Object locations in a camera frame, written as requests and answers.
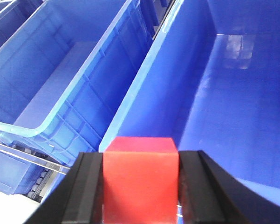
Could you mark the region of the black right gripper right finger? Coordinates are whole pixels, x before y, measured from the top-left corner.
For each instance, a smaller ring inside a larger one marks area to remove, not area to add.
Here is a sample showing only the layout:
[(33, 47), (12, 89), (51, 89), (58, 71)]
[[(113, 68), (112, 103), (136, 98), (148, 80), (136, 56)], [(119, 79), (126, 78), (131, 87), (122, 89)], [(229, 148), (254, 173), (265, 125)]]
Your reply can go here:
[(280, 206), (233, 178), (204, 151), (179, 152), (184, 224), (280, 224)]

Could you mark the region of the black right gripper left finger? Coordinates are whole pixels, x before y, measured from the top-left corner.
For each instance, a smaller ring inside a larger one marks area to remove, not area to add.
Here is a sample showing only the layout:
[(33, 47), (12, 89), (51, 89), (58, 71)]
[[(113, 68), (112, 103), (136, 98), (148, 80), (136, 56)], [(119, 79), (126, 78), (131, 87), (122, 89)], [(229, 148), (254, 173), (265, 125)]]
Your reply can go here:
[(80, 153), (67, 175), (27, 224), (101, 224), (102, 153)]

